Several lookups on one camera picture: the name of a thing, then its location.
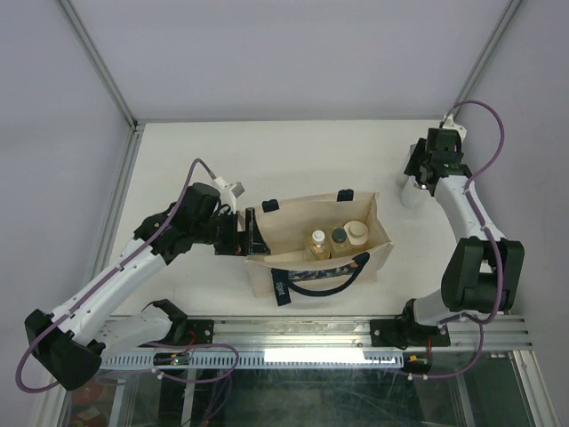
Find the square bottle black cap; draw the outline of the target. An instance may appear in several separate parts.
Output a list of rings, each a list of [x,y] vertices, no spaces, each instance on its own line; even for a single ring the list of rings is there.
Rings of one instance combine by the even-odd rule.
[[[334,226],[330,230],[330,254],[333,259],[352,254],[348,234],[341,226]]]

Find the clear bottle white cap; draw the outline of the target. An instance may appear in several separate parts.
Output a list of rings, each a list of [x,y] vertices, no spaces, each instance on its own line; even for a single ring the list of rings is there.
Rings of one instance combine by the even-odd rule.
[[[421,207],[429,197],[429,190],[425,186],[420,185],[412,176],[407,178],[400,194],[401,203],[410,209]]]

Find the cream canvas tote bag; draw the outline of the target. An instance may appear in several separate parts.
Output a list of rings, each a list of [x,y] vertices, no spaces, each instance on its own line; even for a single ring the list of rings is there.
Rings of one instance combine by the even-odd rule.
[[[248,222],[261,247],[245,263],[253,293],[283,306],[292,294],[325,298],[374,281],[394,246],[377,198],[345,189],[256,207]]]

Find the silver cosmetic tube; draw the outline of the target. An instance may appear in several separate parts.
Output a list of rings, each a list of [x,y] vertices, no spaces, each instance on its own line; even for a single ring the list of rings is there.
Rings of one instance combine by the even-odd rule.
[[[396,184],[397,186],[402,189],[408,181],[409,175],[405,173],[406,167],[410,161],[411,155],[413,154],[416,148],[415,144],[412,144],[409,149],[405,152],[405,156],[403,162],[398,168],[397,175],[396,175]]]

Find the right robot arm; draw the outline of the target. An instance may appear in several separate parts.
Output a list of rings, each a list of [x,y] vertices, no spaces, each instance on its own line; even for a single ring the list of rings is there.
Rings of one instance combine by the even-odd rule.
[[[401,202],[408,208],[433,197],[443,208],[456,247],[439,290],[409,300],[395,319],[395,345],[422,345],[450,322],[486,325],[512,308],[525,249],[492,223],[477,195],[474,175],[463,162],[462,134],[430,128],[411,146],[403,171]]]

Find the yellow liquid bottle white cap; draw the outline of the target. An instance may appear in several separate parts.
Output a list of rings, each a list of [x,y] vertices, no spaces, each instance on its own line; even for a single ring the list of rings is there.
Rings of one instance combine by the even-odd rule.
[[[325,261],[331,257],[327,236],[323,230],[312,230],[305,245],[307,262]]]

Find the cream round lid jar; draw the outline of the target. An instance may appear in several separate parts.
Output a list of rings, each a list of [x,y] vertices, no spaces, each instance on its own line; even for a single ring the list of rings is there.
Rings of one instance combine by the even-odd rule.
[[[360,221],[350,221],[344,225],[349,243],[352,246],[365,246],[369,239],[369,229],[367,225]]]

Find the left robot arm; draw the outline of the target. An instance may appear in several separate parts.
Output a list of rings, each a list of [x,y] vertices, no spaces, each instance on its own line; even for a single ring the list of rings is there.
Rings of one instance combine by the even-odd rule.
[[[193,344],[187,314],[173,302],[150,302],[113,322],[110,315],[141,285],[194,245],[217,255],[267,254],[254,211],[236,209],[241,183],[221,178],[186,187],[180,200],[147,217],[117,258],[84,289],[49,313],[34,310],[25,320],[30,354],[67,391],[88,383],[103,362],[134,347],[157,342]]]

